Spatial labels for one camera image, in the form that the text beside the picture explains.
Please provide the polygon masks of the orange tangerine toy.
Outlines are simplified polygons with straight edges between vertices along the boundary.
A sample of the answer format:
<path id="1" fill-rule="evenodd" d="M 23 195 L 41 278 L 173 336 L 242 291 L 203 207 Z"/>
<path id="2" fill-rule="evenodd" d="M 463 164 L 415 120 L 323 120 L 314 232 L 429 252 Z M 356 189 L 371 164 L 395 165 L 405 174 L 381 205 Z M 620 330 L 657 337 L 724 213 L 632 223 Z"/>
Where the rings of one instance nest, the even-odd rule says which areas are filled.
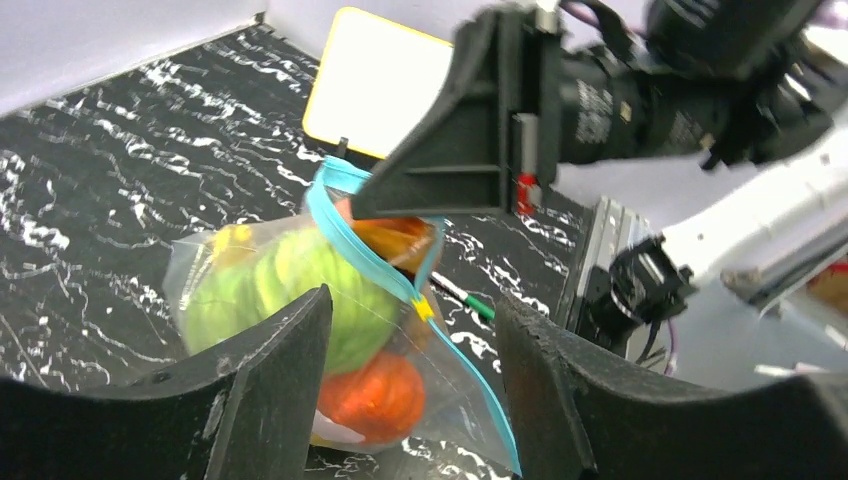
<path id="1" fill-rule="evenodd" d="M 421 420 L 424 381 L 404 356 L 380 352 L 365 367 L 324 380 L 313 435 L 325 444 L 387 445 Z"/>

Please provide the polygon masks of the orange papaya slice toy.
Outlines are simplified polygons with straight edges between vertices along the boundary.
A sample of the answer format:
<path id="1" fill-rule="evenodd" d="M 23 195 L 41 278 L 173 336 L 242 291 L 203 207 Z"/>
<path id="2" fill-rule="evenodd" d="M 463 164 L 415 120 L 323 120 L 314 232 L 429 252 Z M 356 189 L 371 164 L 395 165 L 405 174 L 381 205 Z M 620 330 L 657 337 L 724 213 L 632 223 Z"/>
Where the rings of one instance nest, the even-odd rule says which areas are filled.
<path id="1" fill-rule="evenodd" d="M 352 228 L 374 253 L 409 274 L 419 271 L 435 244 L 436 228 L 413 217 L 354 220 Z"/>

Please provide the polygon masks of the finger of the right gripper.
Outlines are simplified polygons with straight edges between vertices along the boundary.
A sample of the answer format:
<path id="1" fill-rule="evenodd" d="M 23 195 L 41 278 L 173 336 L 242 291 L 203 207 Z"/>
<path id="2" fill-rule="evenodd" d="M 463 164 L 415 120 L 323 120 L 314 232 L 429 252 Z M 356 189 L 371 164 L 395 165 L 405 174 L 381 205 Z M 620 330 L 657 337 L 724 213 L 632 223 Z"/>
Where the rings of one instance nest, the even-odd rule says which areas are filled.
<path id="1" fill-rule="evenodd" d="M 351 199 L 356 219 L 492 214 L 510 208 L 508 107 L 517 10 L 487 8 L 457 31 L 430 109 Z"/>

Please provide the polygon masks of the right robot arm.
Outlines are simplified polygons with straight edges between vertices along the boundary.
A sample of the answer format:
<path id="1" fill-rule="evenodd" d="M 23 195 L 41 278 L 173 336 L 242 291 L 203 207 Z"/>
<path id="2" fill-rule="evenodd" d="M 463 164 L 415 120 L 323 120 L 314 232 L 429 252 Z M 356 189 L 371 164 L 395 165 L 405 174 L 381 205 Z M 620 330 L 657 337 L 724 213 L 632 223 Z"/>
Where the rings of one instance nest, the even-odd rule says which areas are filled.
<path id="1" fill-rule="evenodd" d="M 703 152 L 766 171 L 595 268 L 584 306 L 604 344 L 682 313 L 735 257 L 847 193 L 837 140 L 847 69 L 804 39 L 817 1 L 654 1 L 637 47 L 591 1 L 600 44 L 569 52 L 566 1 L 483 9 L 456 32 L 439 95 L 352 197 L 357 219 L 540 207 L 559 164 Z"/>

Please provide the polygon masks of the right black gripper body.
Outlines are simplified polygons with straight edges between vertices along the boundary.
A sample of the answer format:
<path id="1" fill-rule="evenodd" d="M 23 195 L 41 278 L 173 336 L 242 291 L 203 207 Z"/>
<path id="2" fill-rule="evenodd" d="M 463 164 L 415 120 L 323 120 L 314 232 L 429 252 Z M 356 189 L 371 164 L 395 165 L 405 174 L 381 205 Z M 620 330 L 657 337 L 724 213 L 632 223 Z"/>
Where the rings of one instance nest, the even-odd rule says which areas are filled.
<path id="1" fill-rule="evenodd" d="M 599 44 L 564 50 L 567 7 L 517 8 L 512 187 L 540 197 L 560 163 L 703 152 L 703 168 L 786 159 L 833 123 L 835 73 L 803 32 L 817 1 L 653 1 L 640 36 L 590 1 Z"/>

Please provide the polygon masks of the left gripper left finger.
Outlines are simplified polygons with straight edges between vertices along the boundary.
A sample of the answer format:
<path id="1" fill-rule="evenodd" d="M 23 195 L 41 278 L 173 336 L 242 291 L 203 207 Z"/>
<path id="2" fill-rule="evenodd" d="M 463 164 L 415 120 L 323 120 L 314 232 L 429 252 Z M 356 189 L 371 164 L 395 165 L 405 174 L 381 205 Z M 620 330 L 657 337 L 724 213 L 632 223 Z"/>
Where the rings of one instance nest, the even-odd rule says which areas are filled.
<path id="1" fill-rule="evenodd" d="M 5 479 L 299 479 L 331 327 L 326 287 L 128 386 L 1 383 Z"/>

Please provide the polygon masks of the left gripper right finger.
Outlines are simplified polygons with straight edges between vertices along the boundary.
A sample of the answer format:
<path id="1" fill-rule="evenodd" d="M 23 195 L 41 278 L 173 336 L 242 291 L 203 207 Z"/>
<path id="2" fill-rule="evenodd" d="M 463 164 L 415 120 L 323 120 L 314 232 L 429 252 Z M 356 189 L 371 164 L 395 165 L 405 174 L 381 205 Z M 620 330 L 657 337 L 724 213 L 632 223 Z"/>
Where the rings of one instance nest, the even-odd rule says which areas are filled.
<path id="1" fill-rule="evenodd" d="M 638 367 L 506 297 L 496 340 L 525 479 L 843 479 L 847 379 L 729 393 Z"/>

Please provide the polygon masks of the yellow bell pepper toy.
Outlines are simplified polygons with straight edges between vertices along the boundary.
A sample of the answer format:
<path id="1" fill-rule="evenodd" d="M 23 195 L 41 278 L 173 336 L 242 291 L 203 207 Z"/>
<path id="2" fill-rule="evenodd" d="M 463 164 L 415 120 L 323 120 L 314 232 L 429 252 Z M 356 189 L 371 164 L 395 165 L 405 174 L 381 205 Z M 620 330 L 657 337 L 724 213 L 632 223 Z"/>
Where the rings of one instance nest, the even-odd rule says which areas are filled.
<path id="1" fill-rule="evenodd" d="M 251 225 L 232 224 L 218 230 L 207 242 L 212 264 L 224 268 L 249 258 L 255 252 Z"/>

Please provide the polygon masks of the green cabbage toy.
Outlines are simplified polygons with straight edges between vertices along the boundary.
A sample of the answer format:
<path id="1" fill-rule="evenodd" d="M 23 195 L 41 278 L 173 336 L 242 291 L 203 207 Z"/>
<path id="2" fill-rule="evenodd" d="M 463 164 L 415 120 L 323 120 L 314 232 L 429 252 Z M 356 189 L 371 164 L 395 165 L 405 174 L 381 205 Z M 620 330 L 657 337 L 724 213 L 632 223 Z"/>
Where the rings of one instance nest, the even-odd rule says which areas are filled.
<path id="1" fill-rule="evenodd" d="M 321 285 L 333 300 L 325 374 L 359 369 L 396 330 L 402 302 L 360 274 L 315 229 L 237 255 L 236 263 L 209 270 L 186 300 L 183 338 L 190 353 L 266 320 Z"/>

